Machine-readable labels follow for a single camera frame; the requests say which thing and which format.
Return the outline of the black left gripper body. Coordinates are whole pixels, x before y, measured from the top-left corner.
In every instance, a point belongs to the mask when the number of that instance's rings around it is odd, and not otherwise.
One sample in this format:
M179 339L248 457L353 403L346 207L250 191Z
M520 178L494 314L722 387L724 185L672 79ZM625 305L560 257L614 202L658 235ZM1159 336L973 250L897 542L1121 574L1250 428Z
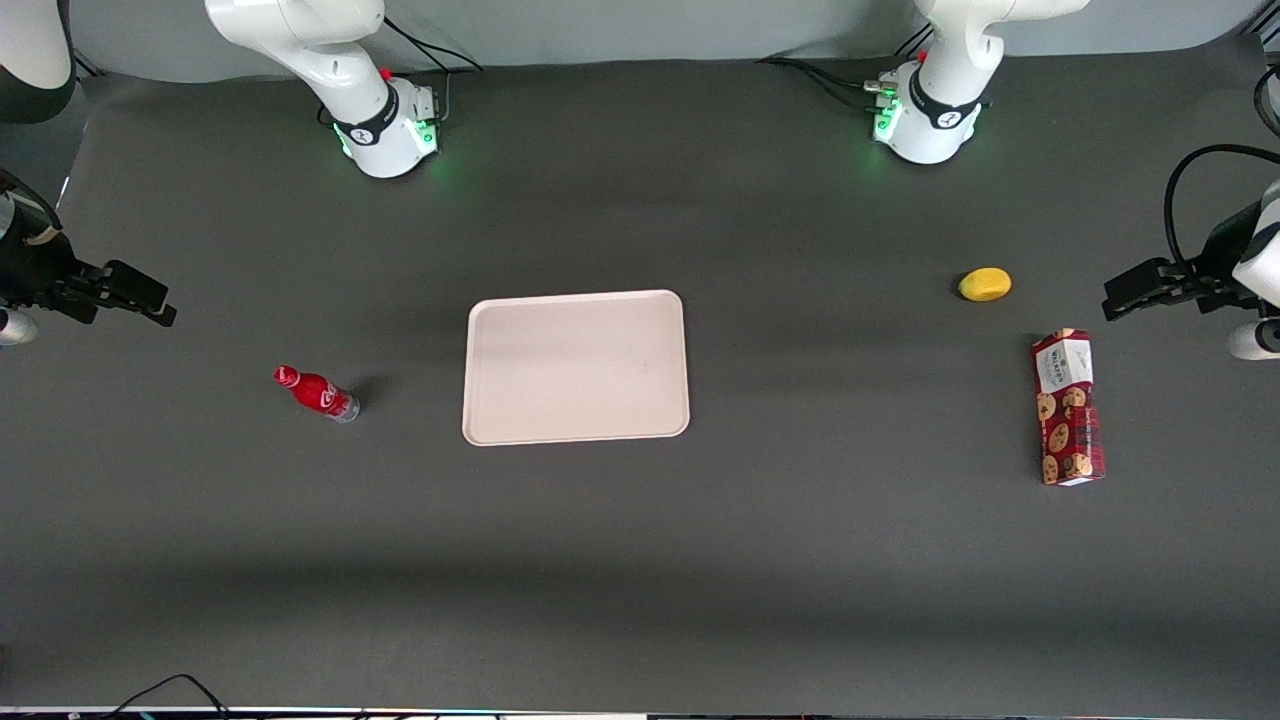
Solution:
M1224 307L1265 314L1265 301L1233 277L1233 270L1252 241L1261 211L1262 202L1254 201L1219 223L1198 255L1183 255L1187 265L1183 274L1187 278L1180 283L1181 292L1175 304L1194 301L1201 314Z

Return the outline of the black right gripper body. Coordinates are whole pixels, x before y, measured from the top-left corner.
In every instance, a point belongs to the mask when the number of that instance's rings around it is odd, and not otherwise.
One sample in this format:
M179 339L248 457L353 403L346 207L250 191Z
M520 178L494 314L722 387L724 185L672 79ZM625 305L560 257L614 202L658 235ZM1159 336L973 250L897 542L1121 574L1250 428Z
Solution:
M102 307L93 268L60 229L10 228L1 241L3 309L41 307L91 324Z

